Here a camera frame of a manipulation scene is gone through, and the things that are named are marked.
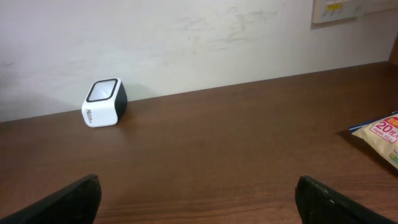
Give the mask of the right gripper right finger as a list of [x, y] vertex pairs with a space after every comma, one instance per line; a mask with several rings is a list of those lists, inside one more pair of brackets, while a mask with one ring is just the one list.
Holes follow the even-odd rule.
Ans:
[[295, 203], [303, 224], [395, 224], [307, 175], [298, 180]]

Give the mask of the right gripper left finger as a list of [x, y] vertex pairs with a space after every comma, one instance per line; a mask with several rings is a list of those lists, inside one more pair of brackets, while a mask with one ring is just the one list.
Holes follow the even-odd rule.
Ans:
[[101, 196], [99, 178], [95, 174], [90, 174], [1, 219], [1, 223], [92, 224], [96, 218]]

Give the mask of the yellow snack bag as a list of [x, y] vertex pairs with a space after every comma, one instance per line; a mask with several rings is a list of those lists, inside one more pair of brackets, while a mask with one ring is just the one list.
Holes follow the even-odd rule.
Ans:
[[397, 169], [397, 111], [380, 119], [352, 126], [349, 132], [363, 139]]

